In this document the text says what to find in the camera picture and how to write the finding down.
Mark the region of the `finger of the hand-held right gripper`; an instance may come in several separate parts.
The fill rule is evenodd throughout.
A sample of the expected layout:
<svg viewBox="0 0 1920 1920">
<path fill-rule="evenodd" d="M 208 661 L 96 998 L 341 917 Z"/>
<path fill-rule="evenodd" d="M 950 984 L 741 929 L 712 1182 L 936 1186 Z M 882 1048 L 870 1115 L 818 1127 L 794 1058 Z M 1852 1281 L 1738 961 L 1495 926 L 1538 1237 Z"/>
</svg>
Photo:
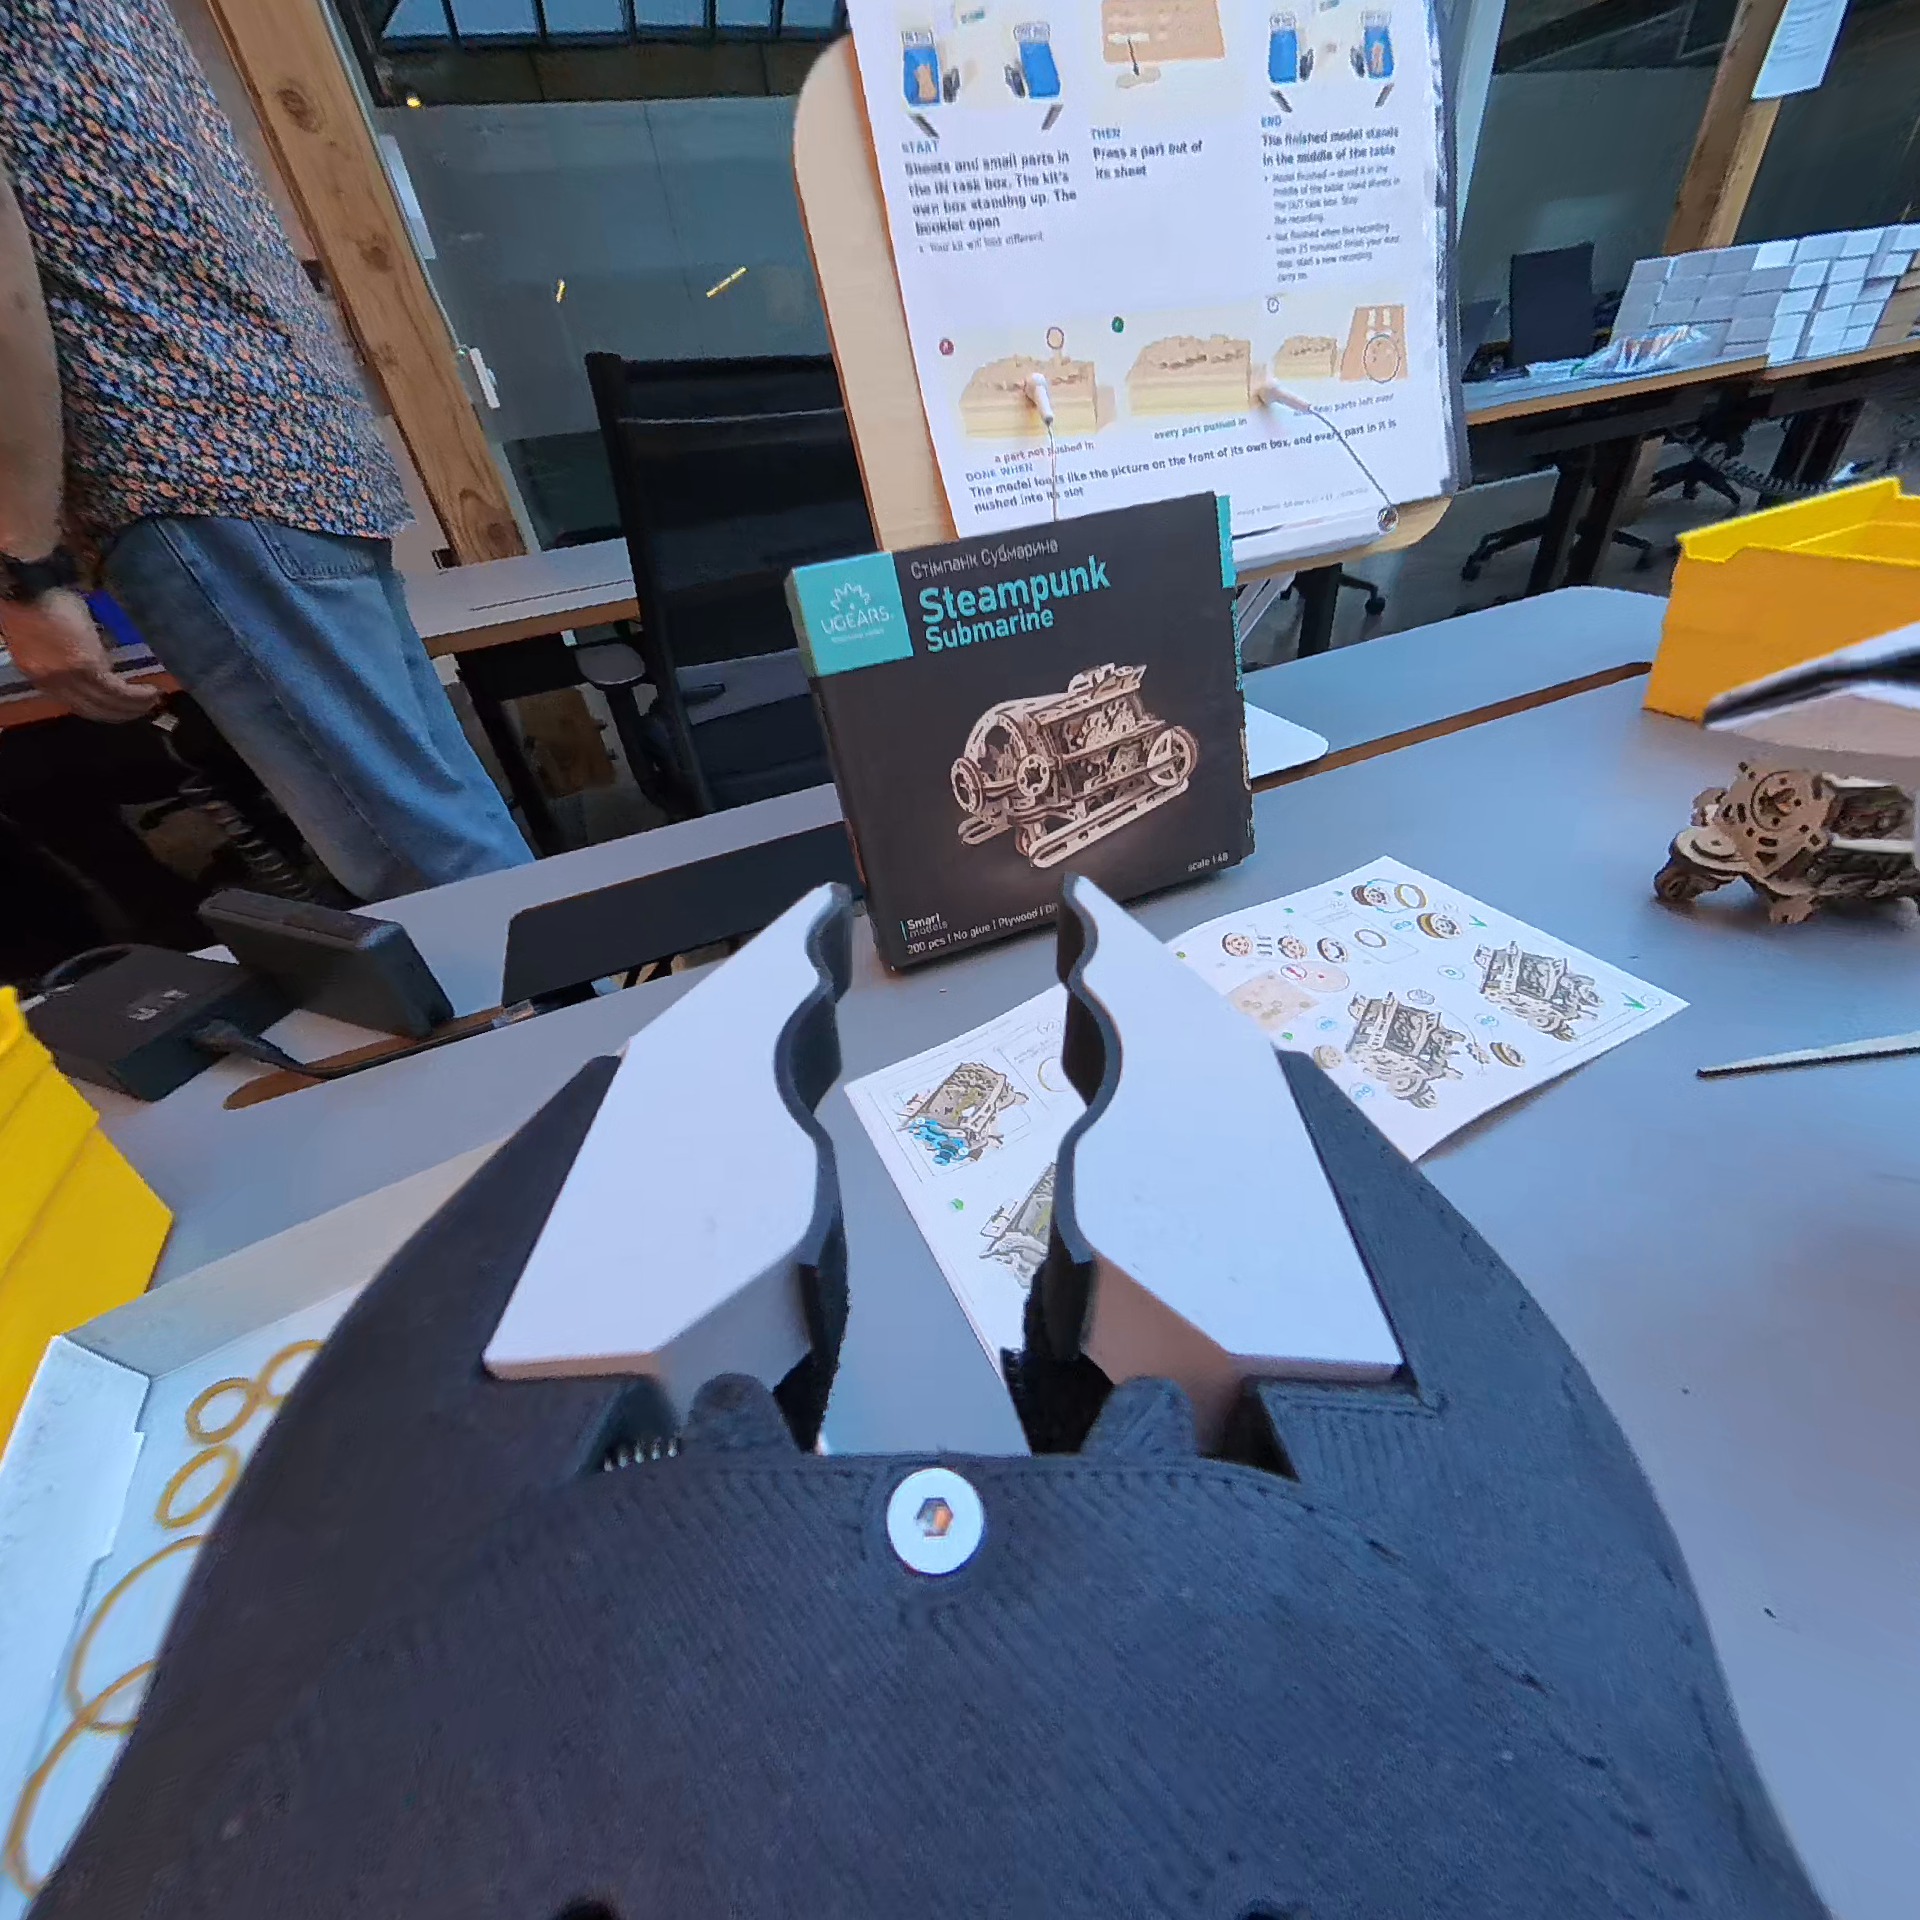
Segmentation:
<svg viewBox="0 0 1920 1920">
<path fill-rule="evenodd" d="M 1916 625 L 1730 687 L 1700 720 L 1809 755 L 1916 756 Z"/>
</svg>

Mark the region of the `wooden submarine model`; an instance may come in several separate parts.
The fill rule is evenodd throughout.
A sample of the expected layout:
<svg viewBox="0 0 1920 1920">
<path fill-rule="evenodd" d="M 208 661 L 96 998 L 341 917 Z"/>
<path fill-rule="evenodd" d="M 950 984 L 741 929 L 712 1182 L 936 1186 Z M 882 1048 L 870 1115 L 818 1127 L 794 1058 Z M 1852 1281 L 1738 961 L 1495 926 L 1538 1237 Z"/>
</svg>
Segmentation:
<svg viewBox="0 0 1920 1920">
<path fill-rule="evenodd" d="M 1735 880 L 1776 926 L 1817 907 L 1916 901 L 1916 803 L 1894 782 L 1740 764 L 1727 787 L 1692 800 L 1653 894 L 1690 905 Z"/>
</svg>

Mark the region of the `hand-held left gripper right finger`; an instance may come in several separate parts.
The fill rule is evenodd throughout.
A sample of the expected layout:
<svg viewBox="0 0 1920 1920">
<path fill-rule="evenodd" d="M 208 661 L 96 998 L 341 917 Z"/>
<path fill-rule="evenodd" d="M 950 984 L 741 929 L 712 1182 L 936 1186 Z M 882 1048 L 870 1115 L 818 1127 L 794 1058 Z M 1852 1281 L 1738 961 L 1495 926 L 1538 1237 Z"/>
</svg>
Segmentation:
<svg viewBox="0 0 1920 1920">
<path fill-rule="evenodd" d="M 1062 888 L 1055 1152 L 1028 1289 L 1028 1445 L 1079 1449 L 1111 1387 L 1173 1380 L 1206 1449 L 1247 1380 L 1400 1369 L 1377 1286 L 1269 1035 L 1090 878 Z"/>
</svg>

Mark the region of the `grey side desk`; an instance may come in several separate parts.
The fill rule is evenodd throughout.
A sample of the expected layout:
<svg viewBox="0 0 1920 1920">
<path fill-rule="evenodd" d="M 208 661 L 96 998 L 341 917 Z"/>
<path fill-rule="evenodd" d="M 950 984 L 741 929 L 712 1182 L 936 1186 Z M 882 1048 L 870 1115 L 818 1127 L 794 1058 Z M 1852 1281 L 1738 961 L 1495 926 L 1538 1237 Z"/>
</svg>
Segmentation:
<svg viewBox="0 0 1920 1920">
<path fill-rule="evenodd" d="M 403 573 L 411 621 L 430 654 L 638 618 L 624 539 Z"/>
</svg>

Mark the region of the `yellow plastic bin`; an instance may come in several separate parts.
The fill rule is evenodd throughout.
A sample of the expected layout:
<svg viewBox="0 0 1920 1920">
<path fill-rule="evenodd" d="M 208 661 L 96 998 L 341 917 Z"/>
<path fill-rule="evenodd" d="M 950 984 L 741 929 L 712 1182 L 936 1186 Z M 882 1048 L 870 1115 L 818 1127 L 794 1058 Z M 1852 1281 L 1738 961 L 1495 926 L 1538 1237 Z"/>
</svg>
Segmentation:
<svg viewBox="0 0 1920 1920">
<path fill-rule="evenodd" d="M 47 1342 L 133 1301 L 172 1224 L 2 989 L 2 1438 Z"/>
<path fill-rule="evenodd" d="M 1916 621 L 1916 495 L 1879 476 L 1680 535 L 1644 708 L 1714 697 Z"/>
</svg>

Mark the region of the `open illustrated assembly booklet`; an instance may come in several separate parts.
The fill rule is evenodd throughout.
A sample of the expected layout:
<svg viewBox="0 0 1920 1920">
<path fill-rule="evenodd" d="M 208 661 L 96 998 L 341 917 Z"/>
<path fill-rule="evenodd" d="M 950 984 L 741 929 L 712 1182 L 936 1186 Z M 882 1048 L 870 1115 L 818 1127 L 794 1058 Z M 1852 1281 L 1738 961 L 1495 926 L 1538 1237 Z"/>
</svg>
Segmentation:
<svg viewBox="0 0 1920 1920">
<path fill-rule="evenodd" d="M 1270 1042 L 1329 1070 L 1409 1159 L 1687 1005 L 1400 859 L 1169 947 Z M 1083 1115 L 1064 1020 L 1066 990 L 1050 984 L 851 1080 L 852 1115 L 992 1357 L 1022 1345 L 1055 1152 Z"/>
</svg>

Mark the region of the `stack of white boxes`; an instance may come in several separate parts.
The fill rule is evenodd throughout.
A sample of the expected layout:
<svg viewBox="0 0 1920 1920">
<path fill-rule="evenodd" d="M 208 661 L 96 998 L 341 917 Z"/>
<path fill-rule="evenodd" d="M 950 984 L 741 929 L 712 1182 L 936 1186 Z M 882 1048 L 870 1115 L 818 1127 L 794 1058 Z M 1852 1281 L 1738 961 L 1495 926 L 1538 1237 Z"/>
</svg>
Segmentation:
<svg viewBox="0 0 1920 1920">
<path fill-rule="evenodd" d="M 1791 362 L 1916 336 L 1916 225 L 1644 257 L 1614 336 L 1698 330 L 1716 357 Z"/>
</svg>

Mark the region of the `black adapter box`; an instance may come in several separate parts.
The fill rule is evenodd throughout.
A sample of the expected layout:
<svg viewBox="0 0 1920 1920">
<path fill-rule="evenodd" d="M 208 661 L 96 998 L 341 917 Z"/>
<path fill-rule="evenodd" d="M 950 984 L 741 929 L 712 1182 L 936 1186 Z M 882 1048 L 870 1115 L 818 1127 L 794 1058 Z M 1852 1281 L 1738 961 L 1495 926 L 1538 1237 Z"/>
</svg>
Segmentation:
<svg viewBox="0 0 1920 1920">
<path fill-rule="evenodd" d="M 155 1103 L 214 1062 L 195 1042 L 208 1020 L 262 1035 L 292 1008 L 272 979 L 241 963 L 114 943 L 44 972 L 26 1025 L 70 1078 Z"/>
</svg>

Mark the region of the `black flat panel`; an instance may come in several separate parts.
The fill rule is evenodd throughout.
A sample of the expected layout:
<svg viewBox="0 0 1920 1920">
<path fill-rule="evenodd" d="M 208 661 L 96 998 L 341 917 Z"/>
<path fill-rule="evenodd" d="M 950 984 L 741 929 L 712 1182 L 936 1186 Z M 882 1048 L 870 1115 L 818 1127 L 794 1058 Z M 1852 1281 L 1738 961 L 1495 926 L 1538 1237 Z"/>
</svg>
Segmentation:
<svg viewBox="0 0 1920 1920">
<path fill-rule="evenodd" d="M 835 880 L 862 894 L 842 823 L 527 907 L 507 926 L 502 1005 L 750 936 L 807 888 Z"/>
</svg>

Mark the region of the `long background desk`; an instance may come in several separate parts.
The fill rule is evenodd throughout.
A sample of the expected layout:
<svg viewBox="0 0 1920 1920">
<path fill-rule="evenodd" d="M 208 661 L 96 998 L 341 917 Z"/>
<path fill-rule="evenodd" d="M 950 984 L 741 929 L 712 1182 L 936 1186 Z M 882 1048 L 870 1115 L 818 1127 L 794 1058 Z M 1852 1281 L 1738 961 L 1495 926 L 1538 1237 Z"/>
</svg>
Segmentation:
<svg viewBox="0 0 1920 1920">
<path fill-rule="evenodd" d="M 1908 336 L 1789 362 L 1724 357 L 1620 379 L 1471 381 L 1463 391 L 1471 473 L 1530 455 L 1557 464 L 1557 487 L 1540 517 L 1479 539 L 1459 578 L 1475 583 L 1495 554 L 1531 539 L 1526 594 L 1591 585 L 1644 511 L 1661 445 L 1682 447 L 1687 464 L 1708 464 L 1738 503 L 1747 492 L 1760 508 L 1821 495 L 1837 487 L 1863 403 L 1914 373 Z"/>
</svg>

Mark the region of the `wooden post with paper sign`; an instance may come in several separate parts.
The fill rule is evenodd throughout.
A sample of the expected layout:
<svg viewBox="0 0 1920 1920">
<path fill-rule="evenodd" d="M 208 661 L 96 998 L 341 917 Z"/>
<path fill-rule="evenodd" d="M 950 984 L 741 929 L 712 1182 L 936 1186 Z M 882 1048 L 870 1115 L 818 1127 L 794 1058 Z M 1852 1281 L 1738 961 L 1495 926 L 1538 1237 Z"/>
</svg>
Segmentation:
<svg viewBox="0 0 1920 1920">
<path fill-rule="evenodd" d="M 1760 98 L 1758 81 L 1791 4 L 1740 4 L 1718 53 L 1716 79 L 1692 139 L 1661 256 L 1724 248 L 1758 176 L 1778 121 L 1778 98 Z"/>
</svg>

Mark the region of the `printed instruction sheet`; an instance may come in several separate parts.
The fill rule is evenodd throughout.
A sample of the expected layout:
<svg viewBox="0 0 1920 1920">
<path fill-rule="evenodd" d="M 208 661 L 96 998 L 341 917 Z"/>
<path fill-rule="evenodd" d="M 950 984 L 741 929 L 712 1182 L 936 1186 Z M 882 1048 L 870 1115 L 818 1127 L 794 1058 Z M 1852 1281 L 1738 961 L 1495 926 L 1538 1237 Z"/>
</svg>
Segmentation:
<svg viewBox="0 0 1920 1920">
<path fill-rule="evenodd" d="M 847 4 L 952 523 L 1280 557 L 1459 484 L 1437 4 Z"/>
</svg>

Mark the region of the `black model kit box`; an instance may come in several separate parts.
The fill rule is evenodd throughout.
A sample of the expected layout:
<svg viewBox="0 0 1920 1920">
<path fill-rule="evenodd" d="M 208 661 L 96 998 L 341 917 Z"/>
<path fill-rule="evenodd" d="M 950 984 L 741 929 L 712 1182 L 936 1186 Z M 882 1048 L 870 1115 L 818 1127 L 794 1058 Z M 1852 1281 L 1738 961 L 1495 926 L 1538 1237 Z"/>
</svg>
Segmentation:
<svg viewBox="0 0 1920 1920">
<path fill-rule="evenodd" d="M 1253 849 L 1225 499 L 1189 492 L 783 583 L 878 955 L 1043 929 Z"/>
</svg>

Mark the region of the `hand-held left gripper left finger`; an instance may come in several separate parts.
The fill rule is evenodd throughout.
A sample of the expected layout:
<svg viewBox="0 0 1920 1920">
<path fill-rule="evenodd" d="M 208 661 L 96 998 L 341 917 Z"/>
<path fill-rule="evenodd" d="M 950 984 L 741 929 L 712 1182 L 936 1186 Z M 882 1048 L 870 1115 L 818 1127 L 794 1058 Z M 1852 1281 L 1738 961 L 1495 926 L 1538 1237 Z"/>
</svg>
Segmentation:
<svg viewBox="0 0 1920 1920">
<path fill-rule="evenodd" d="M 493 1376 L 646 1376 L 669 1403 L 750 1376 L 828 1401 L 851 1293 L 818 1106 L 851 922 L 851 888 L 813 886 L 630 1035 L 484 1349 Z"/>
</svg>

